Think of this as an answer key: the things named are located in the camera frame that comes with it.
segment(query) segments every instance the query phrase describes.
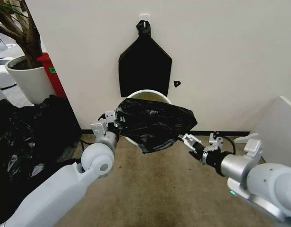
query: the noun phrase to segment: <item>black bag hanging on wall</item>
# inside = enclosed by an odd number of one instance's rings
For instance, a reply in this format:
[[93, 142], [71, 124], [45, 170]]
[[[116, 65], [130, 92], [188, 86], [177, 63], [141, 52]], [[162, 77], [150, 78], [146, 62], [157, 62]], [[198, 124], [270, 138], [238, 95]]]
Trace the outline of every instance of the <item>black bag hanging on wall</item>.
[[167, 96], [172, 58], [151, 38], [148, 21], [141, 20], [136, 28], [138, 39], [119, 58], [121, 97], [143, 89]]

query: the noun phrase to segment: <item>small black tag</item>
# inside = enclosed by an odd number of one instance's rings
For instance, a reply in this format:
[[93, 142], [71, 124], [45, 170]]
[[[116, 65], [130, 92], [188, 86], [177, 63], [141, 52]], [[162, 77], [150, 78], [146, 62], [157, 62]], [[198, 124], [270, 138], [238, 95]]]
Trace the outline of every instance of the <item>small black tag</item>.
[[174, 86], [175, 86], [175, 87], [178, 87], [180, 84], [181, 84], [180, 81], [176, 81], [176, 80], [174, 80]]

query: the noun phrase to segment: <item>trash can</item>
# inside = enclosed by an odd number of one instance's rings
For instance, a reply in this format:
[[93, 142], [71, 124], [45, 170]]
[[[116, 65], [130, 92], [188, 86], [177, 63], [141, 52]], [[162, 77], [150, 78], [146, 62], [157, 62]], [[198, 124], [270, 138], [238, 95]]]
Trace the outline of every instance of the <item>trash can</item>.
[[[168, 103], [172, 104], [172, 102], [162, 93], [150, 89], [145, 89], [145, 90], [139, 90], [131, 95], [128, 96], [128, 98], [136, 98], [136, 99], [144, 99], [144, 100], [150, 100], [150, 101], [157, 101], [157, 102], [162, 102], [162, 103]], [[129, 137], [125, 138], [132, 144], [138, 146], [136, 142], [131, 140]]]
[[60, 79], [57, 76], [57, 73], [54, 69], [54, 66], [48, 53], [44, 53], [41, 57], [37, 58], [37, 60], [41, 62], [43, 67], [45, 68], [45, 71], [56, 93], [56, 96], [60, 98], [67, 98], [64, 88], [60, 83]]

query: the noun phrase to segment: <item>black garbage bag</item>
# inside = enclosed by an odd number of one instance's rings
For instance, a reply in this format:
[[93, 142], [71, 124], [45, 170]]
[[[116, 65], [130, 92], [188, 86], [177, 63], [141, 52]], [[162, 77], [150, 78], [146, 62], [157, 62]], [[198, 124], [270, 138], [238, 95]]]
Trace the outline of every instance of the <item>black garbage bag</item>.
[[0, 101], [0, 223], [59, 168], [75, 162], [60, 156], [80, 135], [67, 100], [50, 96], [22, 108]]
[[197, 125], [191, 110], [157, 101], [126, 98], [116, 111], [120, 134], [135, 141], [143, 153], [172, 146]]
[[151, 89], [168, 95], [172, 58], [151, 37], [151, 26], [141, 20], [136, 25], [138, 39], [119, 57], [121, 97]]

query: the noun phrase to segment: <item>red object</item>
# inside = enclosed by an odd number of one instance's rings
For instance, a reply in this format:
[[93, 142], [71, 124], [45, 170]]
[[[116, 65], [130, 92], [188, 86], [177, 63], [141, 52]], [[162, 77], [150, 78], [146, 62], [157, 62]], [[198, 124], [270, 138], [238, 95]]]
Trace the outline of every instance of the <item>red object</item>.
[[48, 53], [43, 53], [43, 55], [38, 57], [37, 60], [41, 62], [45, 68], [52, 87], [55, 90], [56, 96], [60, 98], [67, 98]]

